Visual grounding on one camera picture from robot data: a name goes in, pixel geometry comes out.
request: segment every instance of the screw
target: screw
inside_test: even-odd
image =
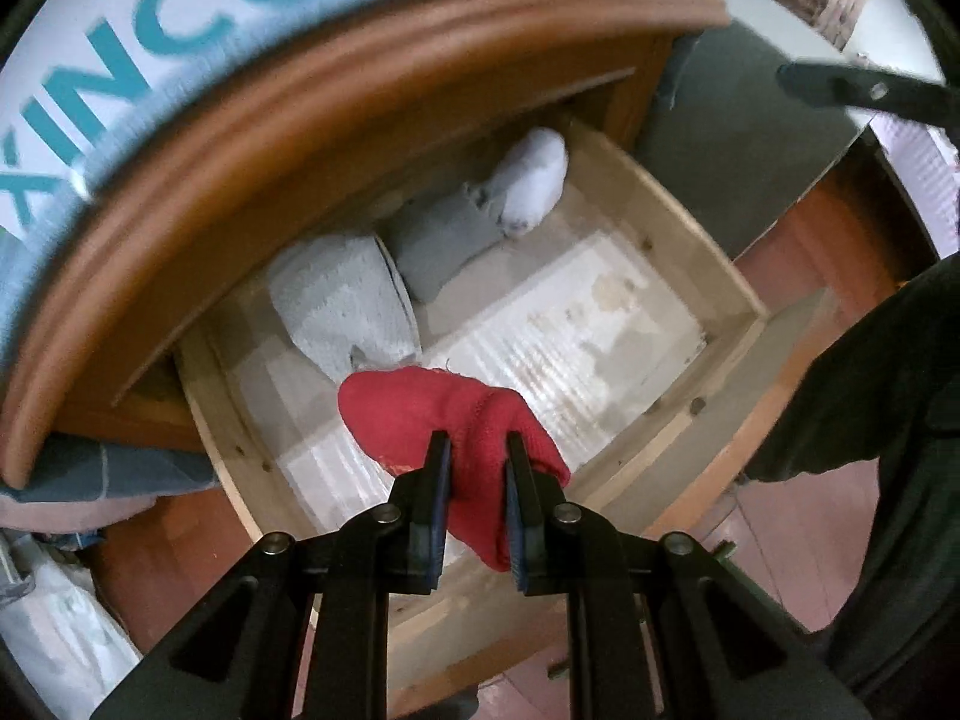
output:
[[[572,503],[558,503],[553,508],[553,518],[557,522],[563,522],[565,525],[573,525],[575,522],[580,522],[580,517],[583,516],[583,512],[580,511],[580,507]]]
[[[282,555],[294,542],[294,538],[289,533],[274,531],[267,533],[260,540],[260,550],[267,555]]]
[[[376,519],[381,525],[389,525],[391,522],[397,522],[400,519],[400,508],[392,503],[381,503],[371,513],[373,519]]]
[[[693,552],[693,539],[686,533],[671,533],[664,538],[664,547],[671,555],[689,555]]]

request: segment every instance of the wooden floor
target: wooden floor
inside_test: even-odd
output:
[[[892,295],[923,259],[891,244],[896,223],[877,213],[871,182],[856,166],[846,161],[829,172],[737,260],[774,311],[832,288],[839,298],[834,337]],[[776,413],[767,416],[769,426]],[[871,463],[781,485],[747,485],[718,501],[695,535],[708,545],[735,541],[733,560],[816,630],[856,583],[876,499]],[[91,558],[107,603],[147,651],[249,544],[227,498],[210,490],[161,501],[110,527]],[[569,717],[568,684],[546,679],[546,666],[564,655],[558,642],[485,685],[477,717]]]

